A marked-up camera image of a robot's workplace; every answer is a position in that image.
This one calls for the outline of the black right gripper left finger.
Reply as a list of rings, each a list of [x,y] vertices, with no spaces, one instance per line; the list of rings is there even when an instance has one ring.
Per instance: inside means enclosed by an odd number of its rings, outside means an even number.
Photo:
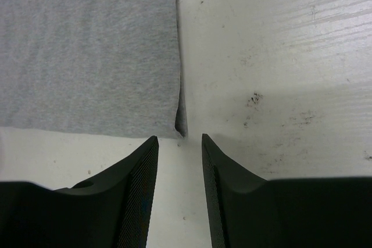
[[[158,170],[155,136],[71,188],[1,183],[2,247],[145,247]]]

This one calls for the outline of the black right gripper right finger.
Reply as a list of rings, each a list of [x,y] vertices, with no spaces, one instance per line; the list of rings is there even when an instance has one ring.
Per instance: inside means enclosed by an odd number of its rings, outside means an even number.
[[[267,181],[207,134],[202,165],[213,247],[370,247],[371,178]]]

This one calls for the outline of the grey tank top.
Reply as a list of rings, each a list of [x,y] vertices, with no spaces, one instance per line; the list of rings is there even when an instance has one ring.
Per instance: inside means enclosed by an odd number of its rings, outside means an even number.
[[[1,126],[187,134],[176,0],[1,0]]]

